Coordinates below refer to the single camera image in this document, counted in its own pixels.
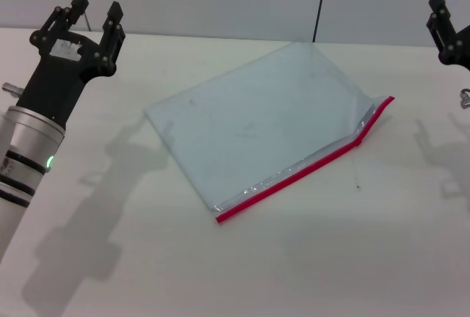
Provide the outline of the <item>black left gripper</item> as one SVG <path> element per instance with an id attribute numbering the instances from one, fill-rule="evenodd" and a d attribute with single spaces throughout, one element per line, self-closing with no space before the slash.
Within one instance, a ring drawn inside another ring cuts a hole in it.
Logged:
<path id="1" fill-rule="evenodd" d="M 102 26 L 100 43 L 70 32 L 89 5 L 88 0 L 72 0 L 70 7 L 55 7 L 43 26 L 34 31 L 29 42 L 40 55 L 32 77 L 16 106 L 38 113 L 66 126 L 86 84 L 97 77 L 110 77 L 117 70 L 117 59 L 126 38 L 120 22 L 123 11 L 119 2 L 112 2 Z M 78 61 L 51 55 L 58 40 L 79 45 Z"/>

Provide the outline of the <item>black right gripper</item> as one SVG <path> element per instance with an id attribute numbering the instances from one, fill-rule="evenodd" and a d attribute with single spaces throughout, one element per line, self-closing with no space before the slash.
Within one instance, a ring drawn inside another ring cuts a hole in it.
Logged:
<path id="1" fill-rule="evenodd" d="M 456 33 L 445 0 L 429 0 L 429 5 L 432 13 L 426 27 L 438 49 L 440 62 L 444 65 L 459 65 L 468 70 L 470 27 Z"/>

